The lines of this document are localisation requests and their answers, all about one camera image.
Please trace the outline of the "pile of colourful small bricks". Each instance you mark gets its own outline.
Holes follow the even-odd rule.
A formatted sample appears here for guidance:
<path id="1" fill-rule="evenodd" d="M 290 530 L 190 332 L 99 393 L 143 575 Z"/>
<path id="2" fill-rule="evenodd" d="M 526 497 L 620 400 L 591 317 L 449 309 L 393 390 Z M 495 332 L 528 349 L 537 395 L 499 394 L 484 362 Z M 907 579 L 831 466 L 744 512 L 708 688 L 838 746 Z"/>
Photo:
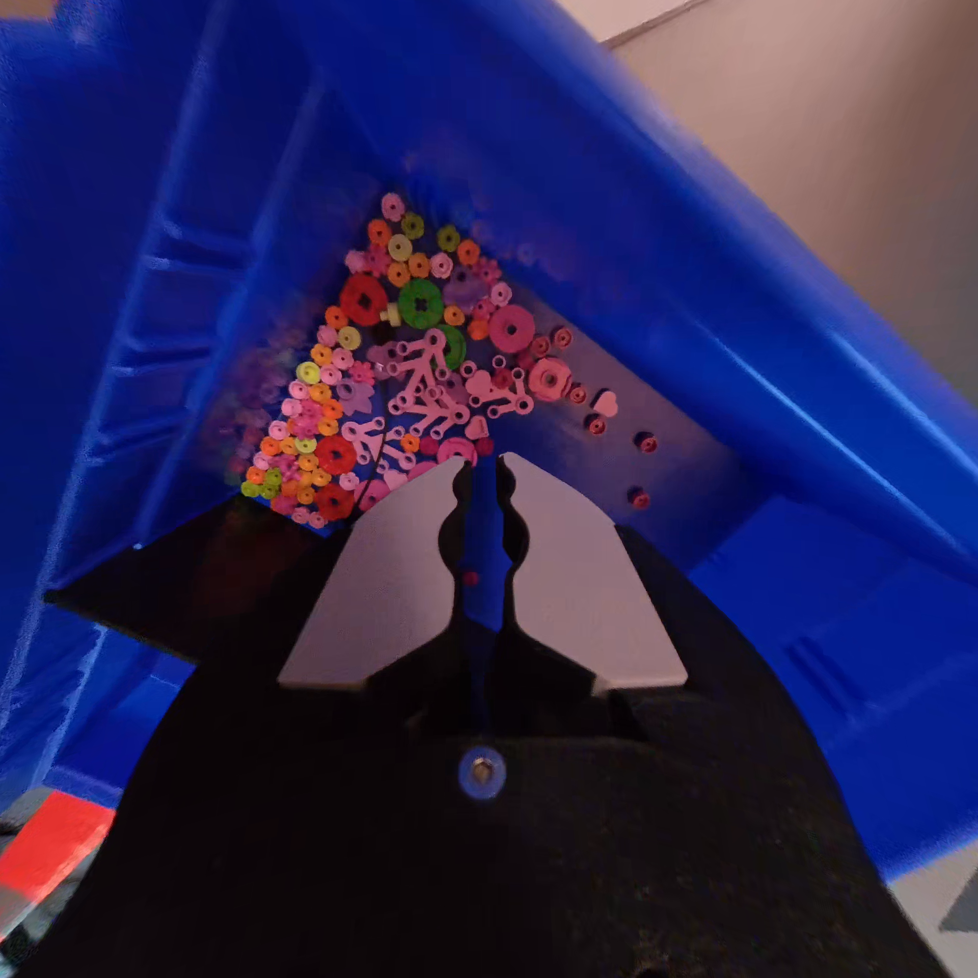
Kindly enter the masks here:
<path id="1" fill-rule="evenodd" d="M 501 421 L 573 407 L 598 439 L 622 412 L 569 324 L 546 324 L 475 238 L 402 194 L 381 197 L 343 265 L 319 323 L 282 328 L 239 382 L 225 477 L 244 498 L 322 531 L 449 460 L 492 457 Z"/>

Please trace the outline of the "red brick heart frame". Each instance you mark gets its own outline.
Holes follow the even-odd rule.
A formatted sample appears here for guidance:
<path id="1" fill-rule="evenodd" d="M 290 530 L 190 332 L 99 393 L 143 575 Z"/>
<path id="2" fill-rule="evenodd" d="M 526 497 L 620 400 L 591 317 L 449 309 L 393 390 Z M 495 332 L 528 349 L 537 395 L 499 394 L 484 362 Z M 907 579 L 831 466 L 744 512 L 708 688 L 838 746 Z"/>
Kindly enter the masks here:
<path id="1" fill-rule="evenodd" d="M 101 845 L 115 816 L 59 790 L 47 795 L 2 851 L 2 941 Z"/>

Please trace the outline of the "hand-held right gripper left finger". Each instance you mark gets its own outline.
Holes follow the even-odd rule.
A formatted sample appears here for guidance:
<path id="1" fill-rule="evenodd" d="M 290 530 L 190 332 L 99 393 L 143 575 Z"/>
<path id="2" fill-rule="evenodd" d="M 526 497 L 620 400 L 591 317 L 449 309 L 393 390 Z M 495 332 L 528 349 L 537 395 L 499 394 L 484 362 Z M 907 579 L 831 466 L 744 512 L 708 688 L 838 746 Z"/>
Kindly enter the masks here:
<path id="1" fill-rule="evenodd" d="M 375 503 L 353 527 L 281 669 L 286 689 L 354 691 L 444 633 L 455 573 L 439 535 L 471 463 L 449 458 Z"/>

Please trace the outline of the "blue plastic bin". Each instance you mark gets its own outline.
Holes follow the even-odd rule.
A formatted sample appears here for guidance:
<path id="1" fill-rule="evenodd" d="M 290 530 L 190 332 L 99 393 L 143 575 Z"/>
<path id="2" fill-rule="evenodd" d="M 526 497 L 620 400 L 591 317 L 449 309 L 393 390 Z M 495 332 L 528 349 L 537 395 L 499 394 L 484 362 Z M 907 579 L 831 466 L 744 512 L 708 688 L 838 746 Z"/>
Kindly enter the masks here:
<path id="1" fill-rule="evenodd" d="M 976 837 L 976 413 L 552 2 L 2 15 L 2 805 L 120 794 L 47 609 L 238 491 L 396 189 L 693 422 L 643 536 L 812 727 L 886 879 Z"/>

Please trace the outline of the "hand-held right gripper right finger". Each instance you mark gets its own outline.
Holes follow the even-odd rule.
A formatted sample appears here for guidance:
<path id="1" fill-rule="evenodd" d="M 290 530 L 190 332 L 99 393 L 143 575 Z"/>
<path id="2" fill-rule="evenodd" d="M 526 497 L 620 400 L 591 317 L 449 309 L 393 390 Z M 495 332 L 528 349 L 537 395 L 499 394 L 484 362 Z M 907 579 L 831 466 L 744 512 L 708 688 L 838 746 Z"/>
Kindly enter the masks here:
<path id="1" fill-rule="evenodd" d="M 614 521 L 517 453 L 498 458 L 505 499 L 525 532 L 511 558 L 513 624 L 583 672 L 590 694 L 678 689 L 689 678 Z"/>

